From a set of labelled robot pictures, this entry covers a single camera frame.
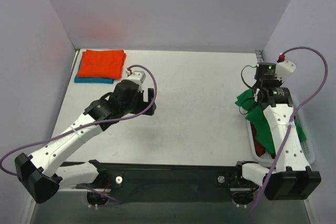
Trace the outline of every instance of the orange cloth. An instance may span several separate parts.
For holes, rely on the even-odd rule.
[[[120,79],[125,58],[124,50],[86,50],[77,76]]]

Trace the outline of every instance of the metal bracket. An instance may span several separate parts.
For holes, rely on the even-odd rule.
[[[262,53],[262,50],[255,50],[255,54],[257,56],[257,61],[258,62],[263,62],[264,59],[263,59],[263,53]]]

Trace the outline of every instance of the screw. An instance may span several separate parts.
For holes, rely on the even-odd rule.
[[[122,183],[122,177],[118,176],[116,177],[116,181],[115,181],[118,185],[120,185]]]
[[[225,177],[224,176],[219,176],[218,178],[217,178],[217,180],[218,180],[218,182],[219,183],[224,183],[225,182]]]

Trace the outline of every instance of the blue cloth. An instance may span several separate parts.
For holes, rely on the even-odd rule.
[[[82,60],[79,62],[79,67],[77,70],[77,73],[80,69],[80,66],[82,64]],[[114,80],[110,78],[94,78],[94,77],[78,77],[77,75],[75,76],[75,83],[107,83],[107,84],[113,84]]]

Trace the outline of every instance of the green cloth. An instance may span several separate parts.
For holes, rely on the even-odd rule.
[[[244,110],[249,111],[251,106],[255,103],[253,99],[247,100],[248,98],[252,98],[253,91],[252,90],[246,90],[241,95],[237,97],[237,101],[235,104],[237,106],[241,106]],[[250,121],[254,127],[256,128],[256,140],[263,146],[270,154],[275,154],[275,148],[273,143],[273,138],[271,134],[271,130],[269,128],[268,122],[264,116],[264,113],[262,112],[262,109],[260,106],[256,106],[254,109],[252,109],[246,116],[246,119]],[[300,142],[306,141],[306,135],[302,130],[301,125],[297,120],[295,120],[295,126],[296,130],[298,132],[299,140]]]

